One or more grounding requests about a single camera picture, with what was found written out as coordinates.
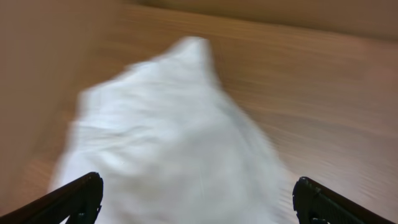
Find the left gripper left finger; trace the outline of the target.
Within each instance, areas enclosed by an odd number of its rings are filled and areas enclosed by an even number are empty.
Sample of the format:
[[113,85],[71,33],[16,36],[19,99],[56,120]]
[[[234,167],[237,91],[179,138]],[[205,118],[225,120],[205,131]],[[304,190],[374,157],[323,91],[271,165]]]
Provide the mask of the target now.
[[1,217],[1,224],[94,224],[101,210],[103,179],[97,172],[80,178]]

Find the beige khaki shorts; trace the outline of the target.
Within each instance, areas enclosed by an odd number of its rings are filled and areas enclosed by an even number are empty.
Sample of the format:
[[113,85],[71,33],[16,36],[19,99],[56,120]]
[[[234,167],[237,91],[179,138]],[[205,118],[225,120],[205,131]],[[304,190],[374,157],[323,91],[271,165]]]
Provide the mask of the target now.
[[80,93],[52,188],[104,181],[98,223],[285,223],[284,166],[186,37]]

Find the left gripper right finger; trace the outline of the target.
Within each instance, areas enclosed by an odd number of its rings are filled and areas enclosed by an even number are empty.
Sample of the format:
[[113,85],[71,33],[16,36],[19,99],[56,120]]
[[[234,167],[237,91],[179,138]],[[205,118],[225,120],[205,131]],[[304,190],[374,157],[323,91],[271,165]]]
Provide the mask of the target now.
[[292,197],[300,224],[394,224],[308,177],[299,178]]

